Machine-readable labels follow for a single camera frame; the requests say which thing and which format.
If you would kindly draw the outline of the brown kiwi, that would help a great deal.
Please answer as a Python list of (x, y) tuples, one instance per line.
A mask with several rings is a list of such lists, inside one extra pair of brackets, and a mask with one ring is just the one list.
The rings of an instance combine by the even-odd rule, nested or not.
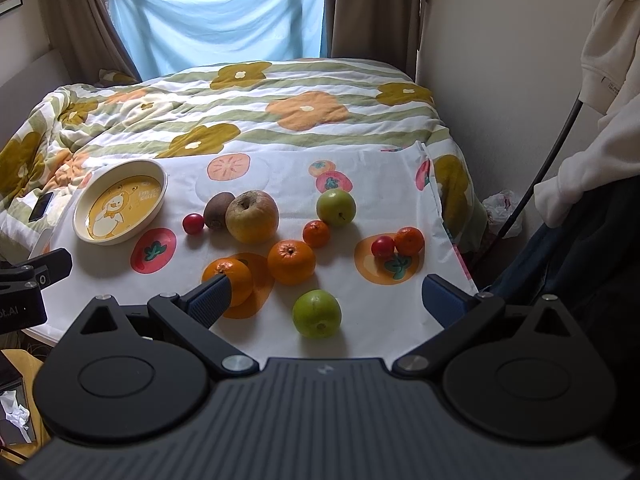
[(213, 196), (205, 206), (203, 218), (205, 225), (212, 231), (227, 229), (226, 214), (229, 206), (235, 200), (230, 192), (221, 192)]

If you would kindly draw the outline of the white fruit print cloth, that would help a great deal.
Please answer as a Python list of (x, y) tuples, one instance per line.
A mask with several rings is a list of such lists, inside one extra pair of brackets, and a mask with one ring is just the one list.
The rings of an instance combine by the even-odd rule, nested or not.
[[(356, 216), (335, 229), (329, 244), (316, 253), (314, 275), (285, 286), (266, 269), (268, 245), (246, 246), (226, 232), (188, 235), (182, 219), (203, 210), (215, 194), (267, 192), (279, 208), (277, 236), (297, 240), (316, 218), (319, 191), (310, 173), (316, 162), (333, 162), (352, 182)], [(250, 302), (225, 314), (213, 332), (259, 362), (272, 356), (301, 358), (381, 358), (391, 361), (440, 331), (423, 307), (422, 283), (428, 274), (442, 276), (465, 292), (475, 285), (442, 224), (442, 204), (434, 166), (422, 144), (400, 151), (336, 148), (258, 151), (242, 177), (220, 182), (208, 176), (206, 156), (166, 159), (168, 177), (163, 207), (149, 229), (114, 246), (80, 240), (70, 214), (58, 222), (51, 246), (73, 258), (70, 275), (43, 292), (48, 320), (30, 330), (45, 344), (56, 344), (86, 304), (109, 294), (121, 304), (145, 304), (161, 292), (183, 294), (200, 284), (213, 261), (235, 257), (250, 265), (256, 292)], [(381, 235), (394, 238), (414, 226), (425, 238), (419, 255), (381, 260), (371, 243)], [(328, 338), (302, 336), (292, 321), (299, 296), (322, 289), (342, 309), (342, 324)]]

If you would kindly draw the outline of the white plastic bag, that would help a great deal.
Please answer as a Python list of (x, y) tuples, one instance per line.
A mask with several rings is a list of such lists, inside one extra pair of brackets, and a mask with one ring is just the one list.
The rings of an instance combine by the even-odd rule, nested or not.
[(482, 200), (487, 214), (488, 229), (492, 235), (499, 234), (519, 202), (520, 196), (510, 190), (503, 190)]

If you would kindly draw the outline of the black smartphone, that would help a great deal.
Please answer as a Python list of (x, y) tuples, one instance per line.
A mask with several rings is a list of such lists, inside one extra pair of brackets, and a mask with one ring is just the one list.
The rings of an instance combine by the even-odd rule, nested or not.
[(53, 192), (47, 192), (47, 193), (43, 193), (38, 198), (34, 208), (32, 208), (32, 212), (29, 215), (29, 218), (28, 218), (29, 222), (36, 222), (44, 217), (53, 196), (54, 196)]

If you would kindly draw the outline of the dark blue jeans hanging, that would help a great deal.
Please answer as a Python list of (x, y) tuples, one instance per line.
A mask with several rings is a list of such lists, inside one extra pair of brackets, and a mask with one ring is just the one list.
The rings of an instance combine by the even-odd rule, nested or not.
[(541, 226), (490, 291), (512, 304), (559, 297), (604, 356), (639, 355), (639, 179), (585, 192)]

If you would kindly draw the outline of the cream duck print bowl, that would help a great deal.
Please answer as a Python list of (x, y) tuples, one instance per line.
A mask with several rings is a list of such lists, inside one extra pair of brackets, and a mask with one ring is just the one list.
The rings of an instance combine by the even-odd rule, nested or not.
[(154, 160), (127, 160), (94, 177), (73, 212), (76, 236), (112, 246), (141, 233), (162, 209), (168, 177)]

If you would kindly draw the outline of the green apple back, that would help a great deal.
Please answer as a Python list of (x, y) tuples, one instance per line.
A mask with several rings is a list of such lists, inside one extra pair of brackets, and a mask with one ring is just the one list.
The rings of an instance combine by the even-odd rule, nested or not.
[(328, 226), (347, 226), (356, 216), (356, 203), (352, 196), (339, 188), (326, 191), (317, 200), (318, 218)]

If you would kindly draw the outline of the small tangerine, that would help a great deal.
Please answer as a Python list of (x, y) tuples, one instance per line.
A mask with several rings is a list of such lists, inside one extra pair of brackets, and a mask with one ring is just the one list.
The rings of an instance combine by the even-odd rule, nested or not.
[(312, 249), (318, 249), (329, 244), (331, 231), (326, 222), (312, 220), (303, 228), (303, 241)]
[(394, 236), (394, 242), (396, 252), (405, 257), (419, 255), (425, 246), (424, 235), (414, 226), (404, 226), (399, 229)]

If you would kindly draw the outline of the light blue window cloth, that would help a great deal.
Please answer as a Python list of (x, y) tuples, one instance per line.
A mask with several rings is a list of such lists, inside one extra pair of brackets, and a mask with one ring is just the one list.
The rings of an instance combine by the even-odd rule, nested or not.
[(324, 0), (108, 0), (108, 12), (143, 80), (326, 53)]

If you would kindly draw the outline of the green apple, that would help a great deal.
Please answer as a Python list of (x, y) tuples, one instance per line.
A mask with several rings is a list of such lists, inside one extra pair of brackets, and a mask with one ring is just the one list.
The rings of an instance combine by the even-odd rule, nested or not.
[(347, 226), (356, 216), (356, 203), (352, 196), (339, 188), (326, 191), (317, 200), (318, 218), (328, 226)]
[(292, 321), (296, 330), (306, 338), (328, 338), (341, 327), (342, 309), (334, 296), (325, 290), (314, 289), (296, 299), (292, 307)]

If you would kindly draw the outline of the large yellow-red apple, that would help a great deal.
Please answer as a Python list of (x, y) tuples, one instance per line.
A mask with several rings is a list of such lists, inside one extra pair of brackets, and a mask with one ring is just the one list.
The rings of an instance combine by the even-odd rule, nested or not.
[(226, 212), (229, 233), (245, 245), (269, 242), (279, 227), (279, 209), (264, 191), (247, 191), (232, 200)]

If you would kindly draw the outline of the green apple front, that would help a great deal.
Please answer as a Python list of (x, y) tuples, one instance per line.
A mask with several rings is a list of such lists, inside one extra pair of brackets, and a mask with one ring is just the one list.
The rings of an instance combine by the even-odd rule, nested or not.
[(325, 290), (314, 289), (296, 299), (292, 307), (292, 321), (296, 330), (306, 338), (328, 338), (341, 327), (342, 309), (334, 296)]

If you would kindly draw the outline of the red cherry tomato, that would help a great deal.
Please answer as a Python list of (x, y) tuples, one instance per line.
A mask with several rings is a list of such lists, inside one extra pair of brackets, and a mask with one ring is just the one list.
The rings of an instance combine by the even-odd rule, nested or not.
[(395, 255), (396, 245), (393, 237), (388, 235), (378, 236), (370, 247), (371, 254), (374, 258), (388, 260)]
[(182, 219), (183, 231), (188, 235), (198, 235), (203, 232), (205, 226), (204, 218), (201, 214), (187, 214)]

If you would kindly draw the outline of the grey bed headboard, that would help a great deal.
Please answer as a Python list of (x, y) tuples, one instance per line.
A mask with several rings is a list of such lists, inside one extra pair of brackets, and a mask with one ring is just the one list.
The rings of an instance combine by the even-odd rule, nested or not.
[(1, 87), (0, 145), (9, 142), (30, 111), (51, 91), (70, 83), (58, 50), (51, 50)]

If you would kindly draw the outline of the brown curtain left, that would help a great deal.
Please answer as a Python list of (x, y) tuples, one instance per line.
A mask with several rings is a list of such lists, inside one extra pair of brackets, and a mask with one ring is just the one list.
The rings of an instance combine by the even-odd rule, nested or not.
[(50, 45), (75, 82), (94, 84), (101, 70), (140, 75), (108, 15), (104, 0), (38, 0)]

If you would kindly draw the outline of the brown curtain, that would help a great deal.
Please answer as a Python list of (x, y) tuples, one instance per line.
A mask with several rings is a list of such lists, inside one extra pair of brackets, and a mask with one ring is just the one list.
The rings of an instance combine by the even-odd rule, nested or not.
[(101, 70), (140, 75), (108, 15), (104, 0), (38, 0), (50, 45), (75, 82), (94, 84)]
[(326, 53), (366, 58), (416, 76), (420, 0), (324, 0)]

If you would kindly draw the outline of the black coat rack pole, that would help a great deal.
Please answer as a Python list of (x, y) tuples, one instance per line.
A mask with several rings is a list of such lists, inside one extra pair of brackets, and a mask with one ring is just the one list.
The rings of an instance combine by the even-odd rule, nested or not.
[(523, 197), (515, 206), (514, 211), (512, 212), (512, 214), (510, 214), (509, 218), (506, 219), (506, 223), (501, 227), (500, 231), (496, 235), (495, 242), (498, 242), (498, 240), (503, 240), (506, 237), (506, 234), (509, 233), (512, 226), (514, 226), (516, 220), (520, 218), (521, 213), (525, 210), (527, 204), (529, 203), (529, 201), (532, 199), (534, 195), (535, 186), (539, 184), (542, 180), (544, 180), (544, 177), (548, 174), (548, 171), (550, 170), (555, 159), (560, 154), (561, 148), (563, 147), (566, 139), (570, 135), (570, 132), (572, 131), (583, 106), (584, 106), (584, 103), (579, 98), (576, 98), (574, 101), (574, 104), (572, 105), (572, 108), (570, 109), (570, 112), (568, 113), (567, 118), (565, 119), (564, 124), (562, 125), (562, 128), (558, 136), (556, 137), (554, 143), (552, 144), (552, 147), (550, 148), (549, 153), (544, 159), (544, 162), (542, 163), (540, 168), (537, 170), (535, 177), (533, 178), (533, 181), (529, 183), (528, 188), (526, 188), (526, 191)]

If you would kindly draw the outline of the cream hoodie hanging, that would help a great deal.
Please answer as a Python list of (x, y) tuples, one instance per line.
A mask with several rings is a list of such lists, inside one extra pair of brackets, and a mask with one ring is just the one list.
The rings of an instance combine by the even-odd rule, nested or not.
[(585, 192), (639, 174), (639, 0), (600, 0), (580, 64), (579, 101), (601, 115), (598, 135), (535, 185), (535, 206), (549, 228)]

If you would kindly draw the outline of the large orange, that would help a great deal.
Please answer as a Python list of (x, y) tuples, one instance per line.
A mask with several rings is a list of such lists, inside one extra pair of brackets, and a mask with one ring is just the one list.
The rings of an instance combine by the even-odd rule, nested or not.
[(314, 275), (316, 262), (314, 251), (301, 240), (280, 240), (271, 247), (267, 257), (270, 274), (286, 286), (309, 280)]

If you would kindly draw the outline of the floral pillow by window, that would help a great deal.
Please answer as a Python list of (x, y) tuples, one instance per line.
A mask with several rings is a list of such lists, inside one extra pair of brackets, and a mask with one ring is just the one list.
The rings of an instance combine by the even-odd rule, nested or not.
[(136, 84), (137, 82), (136, 78), (119, 70), (99, 71), (99, 83), (103, 87), (126, 86), (126, 84)]

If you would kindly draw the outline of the floral striped duvet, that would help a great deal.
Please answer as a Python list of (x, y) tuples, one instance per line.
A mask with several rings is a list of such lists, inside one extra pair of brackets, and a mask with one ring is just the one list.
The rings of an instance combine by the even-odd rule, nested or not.
[[(2, 148), (1, 253), (25, 259), (93, 170), (122, 159), (415, 143), (433, 163), (450, 237), (462, 252), (479, 248), (487, 214), (461, 148), (432, 92), (393, 66), (303, 58), (193, 67), (126, 86), (66, 84)], [(46, 214), (29, 222), (47, 192)]]

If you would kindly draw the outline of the brown curtain right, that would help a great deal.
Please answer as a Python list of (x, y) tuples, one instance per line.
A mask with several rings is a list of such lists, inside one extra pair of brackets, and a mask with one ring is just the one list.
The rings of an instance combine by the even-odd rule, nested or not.
[(420, 0), (324, 0), (326, 53), (366, 58), (416, 76)]

